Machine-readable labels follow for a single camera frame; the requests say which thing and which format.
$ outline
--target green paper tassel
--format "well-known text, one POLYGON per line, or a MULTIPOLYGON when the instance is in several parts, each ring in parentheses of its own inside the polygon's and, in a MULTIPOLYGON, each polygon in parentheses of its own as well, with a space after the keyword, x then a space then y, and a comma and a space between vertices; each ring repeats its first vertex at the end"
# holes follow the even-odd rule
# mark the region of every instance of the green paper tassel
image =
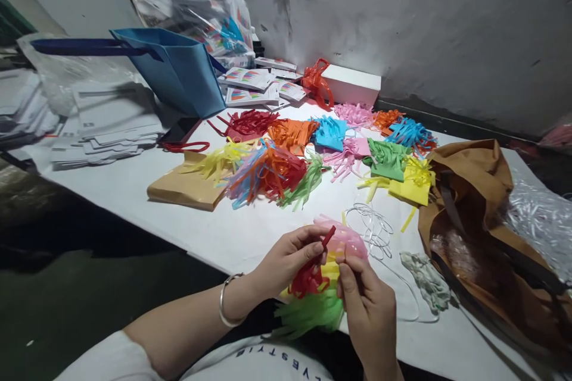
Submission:
POLYGON ((368 143, 371 157, 365 157, 363 163, 371 168, 372 177, 383 176, 403 183, 403 171, 411 148, 371 138, 368 138, 368 143))
POLYGON ((330 168, 331 167, 324 167, 324 162, 320 155, 310 154, 310 165, 308 166, 306 175, 302 178, 294 191, 290 189, 284 191, 284 197, 278 201, 278 205, 285 208, 295 201, 296 204, 292 211, 296 211, 300 203, 302 203, 302 207, 304 207, 304 204, 310 199, 310 193, 322 183, 322 170, 329 170, 330 168))
POLYGON ((274 329, 272 336, 292 340, 314 327, 321 327, 328 333, 335 332, 340 327, 343 314, 344 303, 338 298, 335 286, 330 284, 323 293, 308 294, 303 299, 293 299, 287 305, 279 304, 274 317, 282 318, 282 327, 274 329))

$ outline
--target hand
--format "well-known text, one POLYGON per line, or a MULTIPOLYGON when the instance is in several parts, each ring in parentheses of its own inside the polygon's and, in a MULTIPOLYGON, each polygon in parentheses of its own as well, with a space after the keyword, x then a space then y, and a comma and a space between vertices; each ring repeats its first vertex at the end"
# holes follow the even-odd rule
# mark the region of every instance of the hand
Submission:
POLYGON ((395 292, 356 256, 337 258, 338 296, 344 300, 352 345, 369 381, 398 379, 395 292))
POLYGON ((329 232, 326 227, 308 225, 280 237, 260 265, 251 273, 254 287, 261 299, 276 298, 288 287, 300 268, 316 256, 322 255, 320 263, 326 263, 327 253, 322 246, 322 237, 329 232))

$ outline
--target bangle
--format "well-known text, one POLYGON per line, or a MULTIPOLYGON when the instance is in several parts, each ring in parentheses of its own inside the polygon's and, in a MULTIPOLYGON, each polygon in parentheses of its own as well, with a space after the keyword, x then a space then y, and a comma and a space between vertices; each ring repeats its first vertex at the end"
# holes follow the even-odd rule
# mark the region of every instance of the bangle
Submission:
POLYGON ((242 320, 238 320, 235 323, 229 321, 226 317, 225 317, 225 311, 224 311, 224 307, 223 307, 223 298, 225 296, 225 289, 226 287, 229 285, 229 283, 231 281, 233 281, 236 278, 242 277, 244 275, 244 273, 240 273, 240 274, 234 274, 230 277, 228 277, 225 281, 225 283, 222 285, 222 290, 220 291, 220 302, 219 302, 219 315, 220 315, 220 319, 222 320, 222 322, 228 326, 228 327, 237 327, 240 326, 244 320, 246 320, 246 317, 244 317, 242 320))

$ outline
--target white table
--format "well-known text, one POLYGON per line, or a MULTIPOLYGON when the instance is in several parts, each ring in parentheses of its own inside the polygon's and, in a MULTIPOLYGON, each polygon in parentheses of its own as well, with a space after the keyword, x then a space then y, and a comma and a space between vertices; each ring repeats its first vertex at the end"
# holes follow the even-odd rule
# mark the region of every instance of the white table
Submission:
MULTIPOLYGON (((310 104, 280 111, 281 117, 298 120, 323 114, 323 110, 310 104)), ((379 138, 378 133, 368 130, 364 130, 363 134, 379 138)), ((462 141, 440 133, 434 135, 438 137, 440 145, 462 141)), ((209 141, 210 149, 224 144, 223 138, 206 122, 199 125, 192 140, 209 141)), ((350 208, 354 202, 365 202, 368 192, 368 189, 357 189, 356 182, 359 179, 356 176, 350 175, 343 183, 339 180, 330 183, 332 174, 328 172, 301 211, 293 213, 291 207, 283 210, 263 199, 234 211, 231 201, 224 198, 214 212, 208 213, 180 205, 150 202, 147 199, 147 186, 181 164, 181 154, 152 149, 138 157, 110 165, 53 171, 49 163, 51 144, 52 141, 45 139, 24 148, 35 161, 42 177, 70 189, 228 274, 251 271, 283 233, 312 223, 320 214, 341 220, 342 211, 350 208)), ((503 151, 512 168, 526 172, 531 179, 537 180, 516 152, 503 151)), ((366 171, 367 168, 362 166, 361 172, 366 171)), ((377 190, 372 203, 373 208, 386 217, 395 231, 391 239, 393 258, 385 259, 385 262, 414 286, 420 307, 419 319, 431 320, 433 315, 421 298, 413 277, 403 268, 399 258, 400 251, 423 252, 417 231, 417 213, 405 233, 400 233, 411 212, 411 206, 388 196, 384 189, 377 190)), ((357 217, 350 216, 349 222, 356 229, 361 224, 357 217)), ((405 284, 378 261, 371 259, 371 264, 379 277, 394 287, 398 317, 414 317, 415 301, 405 284)), ((340 330, 347 333, 346 319, 340 330)), ((412 366, 453 380, 516 380, 524 374, 529 379, 552 377, 551 371, 539 369, 538 365, 527 361, 468 315, 466 310, 457 308, 449 308, 441 313, 437 323, 399 321, 397 357, 412 366)))

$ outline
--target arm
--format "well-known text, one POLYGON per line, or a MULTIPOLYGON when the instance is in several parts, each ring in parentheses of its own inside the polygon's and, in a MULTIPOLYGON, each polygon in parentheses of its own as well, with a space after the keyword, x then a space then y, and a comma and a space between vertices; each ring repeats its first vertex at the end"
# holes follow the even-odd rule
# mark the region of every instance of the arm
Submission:
POLYGON ((344 299, 352 345, 366 381, 403 381, 397 362, 395 292, 355 256, 339 258, 338 296, 344 299))
MULTIPOLYGON (((304 226, 283 235, 252 273, 226 287, 223 309, 226 318, 241 320, 265 299, 278 296, 300 268, 324 252, 320 237, 327 233, 327 228, 304 226)), ((230 328, 219 316, 221 288, 217 286, 162 305, 124 329, 145 349, 162 378, 181 374, 229 332, 230 328)))

